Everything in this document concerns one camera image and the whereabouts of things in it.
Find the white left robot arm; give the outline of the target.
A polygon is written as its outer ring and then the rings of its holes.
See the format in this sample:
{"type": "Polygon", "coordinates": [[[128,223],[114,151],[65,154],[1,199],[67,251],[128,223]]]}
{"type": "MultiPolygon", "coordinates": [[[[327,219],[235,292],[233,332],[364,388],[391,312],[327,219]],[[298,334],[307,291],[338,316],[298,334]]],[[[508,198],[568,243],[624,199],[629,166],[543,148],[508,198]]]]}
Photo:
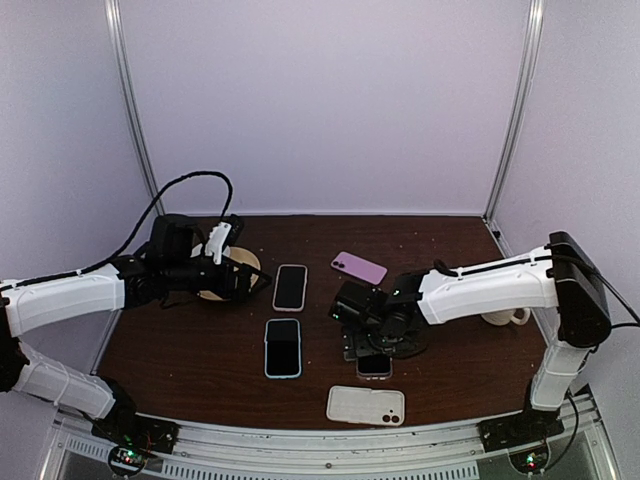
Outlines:
{"type": "Polygon", "coordinates": [[[231,215],[209,233],[195,218],[167,214],[155,219],[149,240],[134,254],[117,254],[98,267],[43,280],[1,284],[1,389],[72,407],[123,444],[144,433],[130,396],[113,380],[84,374],[21,341],[27,332],[99,312],[166,302],[173,292],[208,293],[244,302],[272,282],[259,267],[233,258],[243,220],[231,215]]]}

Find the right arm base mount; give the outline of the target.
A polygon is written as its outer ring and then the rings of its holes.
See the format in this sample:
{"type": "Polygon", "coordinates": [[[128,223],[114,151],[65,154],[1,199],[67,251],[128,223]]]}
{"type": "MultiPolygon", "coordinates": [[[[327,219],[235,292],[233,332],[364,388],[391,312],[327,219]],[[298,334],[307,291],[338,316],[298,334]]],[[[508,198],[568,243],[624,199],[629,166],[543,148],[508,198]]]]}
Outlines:
{"type": "Polygon", "coordinates": [[[486,453],[509,450],[511,466],[522,474],[541,474],[551,463],[550,437],[562,434],[560,409],[540,410],[529,401],[522,411],[478,424],[486,453]]]}

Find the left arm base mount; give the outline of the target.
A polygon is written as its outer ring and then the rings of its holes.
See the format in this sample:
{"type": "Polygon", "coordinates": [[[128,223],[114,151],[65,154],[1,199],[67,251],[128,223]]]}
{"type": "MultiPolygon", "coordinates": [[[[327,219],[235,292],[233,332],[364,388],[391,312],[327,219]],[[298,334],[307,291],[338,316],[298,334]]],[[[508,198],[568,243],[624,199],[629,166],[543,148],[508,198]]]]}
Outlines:
{"type": "Polygon", "coordinates": [[[141,473],[159,454],[171,454],[178,438],[179,425],[132,413],[110,414],[104,419],[84,415],[93,436],[109,440],[114,446],[107,454],[107,465],[118,477],[141,473]]]}

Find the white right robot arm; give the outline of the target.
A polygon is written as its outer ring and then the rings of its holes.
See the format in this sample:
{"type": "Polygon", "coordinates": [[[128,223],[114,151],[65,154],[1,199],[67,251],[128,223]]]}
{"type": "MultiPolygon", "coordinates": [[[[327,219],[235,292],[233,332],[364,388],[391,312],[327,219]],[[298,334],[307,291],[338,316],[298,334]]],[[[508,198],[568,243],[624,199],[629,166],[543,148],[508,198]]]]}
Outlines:
{"type": "Polygon", "coordinates": [[[561,406],[587,353],[612,331],[600,271],[570,234],[553,232],[544,246],[484,264],[435,261],[398,276],[388,292],[346,281],[329,315],[354,339],[354,355],[369,349],[401,358],[423,351],[426,326],[536,308],[556,310],[559,321],[530,383],[528,407],[512,423],[517,438],[530,442],[550,426],[550,412],[561,406]]]}

